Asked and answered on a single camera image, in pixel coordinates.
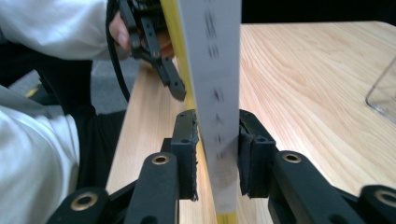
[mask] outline black cable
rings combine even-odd
[[[108,0],[107,1],[107,11],[106,11],[106,40],[108,45],[108,51],[110,52],[111,62],[113,63],[114,71],[116,73],[117,81],[119,82],[122,94],[125,97],[125,100],[128,102],[130,98],[129,90],[126,86],[125,79],[122,75],[122,70],[120,67],[119,57],[116,52],[116,47],[114,45],[114,39],[110,34],[110,23],[113,20],[114,16],[118,10],[117,0]]]

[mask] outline white shirt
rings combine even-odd
[[[107,59],[106,2],[0,0],[0,33],[61,59]]]
[[[72,117],[30,117],[0,105],[0,223],[46,223],[76,188]]]

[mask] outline wooden table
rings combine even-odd
[[[336,187],[396,189],[396,125],[364,102],[396,56],[396,27],[381,22],[243,25],[240,108],[254,113],[280,150],[303,153]],[[137,179],[143,160],[171,137],[185,106],[155,72],[140,68],[107,184]],[[180,223],[215,223],[199,157],[200,201],[180,204]],[[238,199],[238,223],[271,223],[264,199]]]

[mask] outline clear plastic container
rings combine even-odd
[[[396,57],[370,89],[366,104],[396,123]]]

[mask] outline person's hand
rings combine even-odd
[[[131,50],[131,44],[129,43],[129,33],[126,28],[124,21],[120,16],[120,12],[117,12],[116,16],[110,23],[110,34],[117,41],[117,43],[126,50]],[[163,58],[174,57],[175,52],[172,46],[171,38],[168,32],[159,32],[157,34],[158,42],[160,44]]]

